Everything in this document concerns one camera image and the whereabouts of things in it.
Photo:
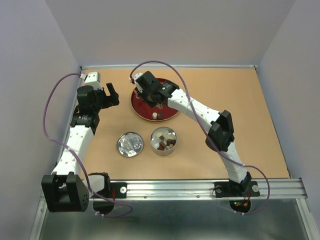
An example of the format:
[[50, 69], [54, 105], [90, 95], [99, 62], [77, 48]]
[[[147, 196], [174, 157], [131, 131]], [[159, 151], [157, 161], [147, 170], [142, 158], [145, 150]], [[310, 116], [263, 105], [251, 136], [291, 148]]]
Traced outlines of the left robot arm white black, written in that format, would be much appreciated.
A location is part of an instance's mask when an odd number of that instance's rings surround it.
[[86, 173], [84, 156], [100, 122], [102, 109], [119, 105], [119, 95], [112, 83], [106, 85], [109, 95], [102, 86], [94, 88], [83, 85], [77, 89], [77, 105], [74, 109], [67, 143], [62, 143], [63, 153], [50, 175], [44, 175], [41, 187], [52, 213], [84, 212], [95, 194], [113, 197], [110, 177], [106, 172]]

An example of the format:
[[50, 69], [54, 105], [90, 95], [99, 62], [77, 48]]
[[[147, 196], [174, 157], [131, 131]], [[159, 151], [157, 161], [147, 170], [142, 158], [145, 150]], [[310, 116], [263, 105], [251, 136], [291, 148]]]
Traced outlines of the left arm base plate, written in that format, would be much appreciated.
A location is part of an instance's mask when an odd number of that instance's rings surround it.
[[105, 187], [103, 190], [97, 193], [105, 198], [109, 199], [126, 199], [127, 198], [127, 183], [126, 182], [111, 182], [109, 187]]

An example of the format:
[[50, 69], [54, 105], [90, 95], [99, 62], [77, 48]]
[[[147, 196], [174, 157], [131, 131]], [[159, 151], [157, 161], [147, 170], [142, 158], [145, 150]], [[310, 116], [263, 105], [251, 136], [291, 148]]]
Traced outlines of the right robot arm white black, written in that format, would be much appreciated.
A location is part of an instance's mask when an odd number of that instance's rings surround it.
[[200, 123], [206, 144], [220, 155], [227, 170], [231, 192], [242, 195], [248, 190], [252, 177], [245, 169], [236, 150], [234, 126], [229, 111], [211, 109], [192, 97], [170, 80], [161, 83], [150, 71], [133, 77], [137, 95], [150, 107], [165, 105]]

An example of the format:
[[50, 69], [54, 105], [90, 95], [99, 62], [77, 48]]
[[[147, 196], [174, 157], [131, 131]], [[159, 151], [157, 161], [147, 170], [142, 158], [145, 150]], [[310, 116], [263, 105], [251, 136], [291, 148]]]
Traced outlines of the silver metal tongs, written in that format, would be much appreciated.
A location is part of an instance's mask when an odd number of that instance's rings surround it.
[[144, 103], [146, 103], [150, 108], [157, 107], [159, 109], [162, 109], [162, 102], [164, 100], [163, 96], [160, 93], [154, 93], [154, 92], [139, 92], [137, 91], [135, 93], [135, 96], [138, 99], [142, 99]]

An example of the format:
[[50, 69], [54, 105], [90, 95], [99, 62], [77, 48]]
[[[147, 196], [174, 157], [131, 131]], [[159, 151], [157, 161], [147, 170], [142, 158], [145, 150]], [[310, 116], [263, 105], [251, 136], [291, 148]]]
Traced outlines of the dark square chocolate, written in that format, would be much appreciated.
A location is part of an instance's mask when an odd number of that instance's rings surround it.
[[168, 142], [168, 145], [175, 145], [176, 144], [176, 140], [171, 140], [170, 142]]

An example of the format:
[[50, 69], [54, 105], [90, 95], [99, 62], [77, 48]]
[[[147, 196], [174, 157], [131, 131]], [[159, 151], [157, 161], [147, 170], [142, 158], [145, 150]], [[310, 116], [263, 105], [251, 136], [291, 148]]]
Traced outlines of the brown block chocolate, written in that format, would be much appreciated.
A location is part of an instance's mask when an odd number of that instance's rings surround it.
[[163, 141], [161, 141], [159, 145], [162, 146], [163, 148], [167, 146]]

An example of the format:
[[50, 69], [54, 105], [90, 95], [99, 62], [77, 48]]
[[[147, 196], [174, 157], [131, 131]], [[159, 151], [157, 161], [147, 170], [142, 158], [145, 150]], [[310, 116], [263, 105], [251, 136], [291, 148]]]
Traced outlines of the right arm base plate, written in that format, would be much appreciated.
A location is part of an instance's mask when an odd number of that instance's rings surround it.
[[235, 183], [233, 181], [217, 181], [214, 183], [216, 198], [240, 198], [259, 197], [260, 191], [256, 181], [250, 181], [247, 186]]

